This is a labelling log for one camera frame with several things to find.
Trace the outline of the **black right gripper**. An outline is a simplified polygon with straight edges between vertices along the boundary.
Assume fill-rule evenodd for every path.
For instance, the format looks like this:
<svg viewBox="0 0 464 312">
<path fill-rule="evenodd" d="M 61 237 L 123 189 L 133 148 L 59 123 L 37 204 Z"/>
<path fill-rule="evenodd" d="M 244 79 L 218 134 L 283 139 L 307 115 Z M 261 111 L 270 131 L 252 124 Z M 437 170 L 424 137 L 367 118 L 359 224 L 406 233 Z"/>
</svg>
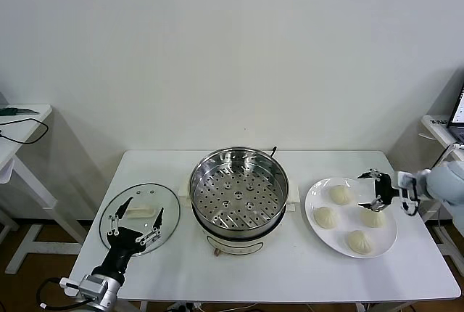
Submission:
<svg viewBox="0 0 464 312">
<path fill-rule="evenodd" d="M 382 173 L 376 169 L 370 169 L 357 178 L 375 179 L 376 198 L 372 202 L 358 203 L 357 205 L 362 208 L 378 213 L 385 208 L 385 205 L 390 205 L 392 200 L 399 196 L 399 191 L 392 186 L 392 180 L 389 174 Z"/>
</svg>

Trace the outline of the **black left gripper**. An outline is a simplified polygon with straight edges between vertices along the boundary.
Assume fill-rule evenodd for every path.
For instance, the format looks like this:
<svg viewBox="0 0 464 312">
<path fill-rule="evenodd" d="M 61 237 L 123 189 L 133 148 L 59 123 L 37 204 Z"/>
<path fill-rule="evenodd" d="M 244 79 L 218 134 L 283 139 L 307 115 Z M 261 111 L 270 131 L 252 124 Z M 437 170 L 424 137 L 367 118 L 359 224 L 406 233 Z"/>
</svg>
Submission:
<svg viewBox="0 0 464 312">
<path fill-rule="evenodd" d="M 108 215 L 110 229 L 107 232 L 109 252 L 100 266 L 91 272 L 92 275 L 102 275 L 116 280 L 120 285 L 124 284 L 125 272 L 128 262 L 135 254 L 142 253 L 144 246 L 150 246 L 161 237 L 162 216 L 164 208 L 159 211 L 152 229 L 145 234 L 127 229 L 119 228 L 119 221 L 125 215 L 133 197 L 129 197 L 113 214 Z"/>
</svg>

